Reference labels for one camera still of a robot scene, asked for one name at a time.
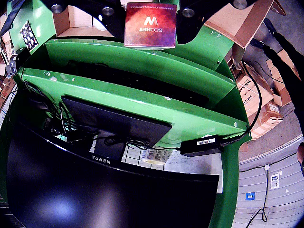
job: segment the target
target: box label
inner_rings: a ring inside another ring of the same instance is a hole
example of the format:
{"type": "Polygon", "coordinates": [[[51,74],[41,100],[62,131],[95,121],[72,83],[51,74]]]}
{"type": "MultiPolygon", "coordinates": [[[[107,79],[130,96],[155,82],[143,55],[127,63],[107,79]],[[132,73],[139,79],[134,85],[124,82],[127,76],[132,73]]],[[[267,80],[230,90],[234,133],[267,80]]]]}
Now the box label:
{"type": "Polygon", "coordinates": [[[276,107],[276,106],[273,105],[273,104],[269,104],[269,108],[270,108],[271,111],[280,113],[278,107],[276,107]]]}

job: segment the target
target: black monitor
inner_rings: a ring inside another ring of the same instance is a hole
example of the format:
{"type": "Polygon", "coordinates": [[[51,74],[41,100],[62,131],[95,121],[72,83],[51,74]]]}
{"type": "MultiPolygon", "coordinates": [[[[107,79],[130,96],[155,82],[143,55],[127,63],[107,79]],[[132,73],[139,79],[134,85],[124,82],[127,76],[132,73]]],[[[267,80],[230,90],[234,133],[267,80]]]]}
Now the black monitor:
{"type": "Polygon", "coordinates": [[[140,138],[154,146],[171,128],[169,123],[94,104],[71,96],[61,96],[68,111],[85,131],[90,128],[140,138]]]}
{"type": "Polygon", "coordinates": [[[20,122],[7,164],[9,207],[28,228],[204,228],[218,181],[110,160],[20,122]]]}

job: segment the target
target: white paper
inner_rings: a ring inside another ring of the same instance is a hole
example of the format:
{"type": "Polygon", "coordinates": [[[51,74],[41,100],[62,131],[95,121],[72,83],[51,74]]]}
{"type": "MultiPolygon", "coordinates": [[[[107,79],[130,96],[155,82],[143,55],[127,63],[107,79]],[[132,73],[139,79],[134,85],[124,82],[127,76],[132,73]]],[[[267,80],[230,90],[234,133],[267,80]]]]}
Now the white paper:
{"type": "Polygon", "coordinates": [[[273,104],[269,104],[269,108],[271,111],[280,113],[278,107],[274,106],[273,104]]]}
{"type": "Polygon", "coordinates": [[[279,188],[279,182],[280,182],[280,173],[272,175],[271,176],[270,189],[277,189],[277,188],[279,188]]]}
{"type": "Polygon", "coordinates": [[[187,157],[180,151],[168,151],[165,171],[219,175],[217,193],[223,193],[223,167],[220,153],[187,157]]]}

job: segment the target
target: blue sign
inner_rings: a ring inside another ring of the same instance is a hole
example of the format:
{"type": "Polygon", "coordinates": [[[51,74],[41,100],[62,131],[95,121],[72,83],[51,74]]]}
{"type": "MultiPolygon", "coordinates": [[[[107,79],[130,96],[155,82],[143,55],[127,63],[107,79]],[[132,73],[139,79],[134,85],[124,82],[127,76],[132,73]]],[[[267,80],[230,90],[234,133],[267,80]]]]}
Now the blue sign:
{"type": "Polygon", "coordinates": [[[255,200],[255,192],[246,192],[245,200],[255,200]]]}

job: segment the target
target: person's arm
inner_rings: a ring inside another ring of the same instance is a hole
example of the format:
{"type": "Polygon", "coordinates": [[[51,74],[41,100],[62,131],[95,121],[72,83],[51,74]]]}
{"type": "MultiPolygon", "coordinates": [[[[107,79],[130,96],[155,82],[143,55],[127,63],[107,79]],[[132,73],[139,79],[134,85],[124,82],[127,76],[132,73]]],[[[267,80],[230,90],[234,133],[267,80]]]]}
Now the person's arm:
{"type": "Polygon", "coordinates": [[[303,161],[304,161],[304,142],[302,142],[298,147],[298,161],[301,166],[301,171],[304,177],[304,167],[303,167],[303,161]]]}

